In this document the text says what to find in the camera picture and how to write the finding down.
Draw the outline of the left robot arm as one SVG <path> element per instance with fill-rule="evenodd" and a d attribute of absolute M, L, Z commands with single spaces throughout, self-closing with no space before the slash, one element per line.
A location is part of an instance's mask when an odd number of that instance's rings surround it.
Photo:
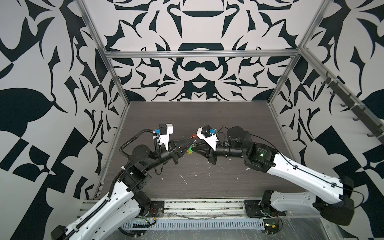
<path fill-rule="evenodd" d="M 79 219 L 68 226 L 57 226 L 53 240 L 104 240 L 123 224 L 144 217 L 151 199 L 142 191 L 150 179 L 149 171 L 173 160 L 175 163 L 193 145 L 194 139 L 171 140 L 159 154 L 146 145 L 136 146 L 128 163 L 111 183 L 109 192 Z"/>

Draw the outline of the green capped key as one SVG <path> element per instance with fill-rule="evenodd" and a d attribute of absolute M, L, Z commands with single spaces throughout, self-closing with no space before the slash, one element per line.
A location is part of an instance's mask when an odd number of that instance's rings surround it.
<path fill-rule="evenodd" d="M 192 147 L 190 147 L 188 150 L 187 150 L 187 153 L 189 154 L 189 155 L 192 155 L 193 154 L 193 150 L 192 150 Z"/>

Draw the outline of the metal keyring with red grip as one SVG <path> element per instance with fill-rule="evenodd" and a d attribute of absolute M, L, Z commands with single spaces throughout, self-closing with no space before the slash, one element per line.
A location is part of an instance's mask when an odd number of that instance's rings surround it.
<path fill-rule="evenodd" d="M 190 143 L 188 144 L 188 149 L 190 148 L 190 147 L 192 147 L 192 145 L 194 144 L 194 143 L 196 143 L 197 142 L 197 138 L 198 138 L 198 136 L 196 135 L 196 134 L 194 134 L 194 135 L 192 135 L 191 137 L 190 137 Z"/>

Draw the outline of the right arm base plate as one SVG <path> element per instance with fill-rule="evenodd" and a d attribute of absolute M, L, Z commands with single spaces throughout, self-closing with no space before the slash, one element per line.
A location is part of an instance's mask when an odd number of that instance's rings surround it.
<path fill-rule="evenodd" d="M 245 200 L 245 211 L 249 218 L 272 218 L 286 216 L 285 212 L 275 210 L 271 205 L 262 203 L 262 200 Z"/>

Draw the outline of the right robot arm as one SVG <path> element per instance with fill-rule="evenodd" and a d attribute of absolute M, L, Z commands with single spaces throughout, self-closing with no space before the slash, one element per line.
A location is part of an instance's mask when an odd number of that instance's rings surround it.
<path fill-rule="evenodd" d="M 199 128 L 199 142 L 190 150 L 213 165 L 218 157 L 243 159 L 251 170 L 280 177 L 314 194 L 309 207 L 324 219 L 341 226 L 351 223 L 355 214 L 355 203 L 351 198 L 354 181 L 351 178 L 335 178 L 303 166 L 280 153 L 270 142 L 254 142 L 253 135 L 239 126 L 227 130 L 223 143 L 218 135 L 210 126 Z"/>

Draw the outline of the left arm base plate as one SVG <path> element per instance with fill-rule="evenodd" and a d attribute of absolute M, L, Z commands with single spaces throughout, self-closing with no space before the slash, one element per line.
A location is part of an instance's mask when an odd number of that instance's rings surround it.
<path fill-rule="evenodd" d="M 159 217 L 164 213 L 165 202 L 164 201 L 151 201 L 149 205 L 140 210 L 137 217 Z"/>

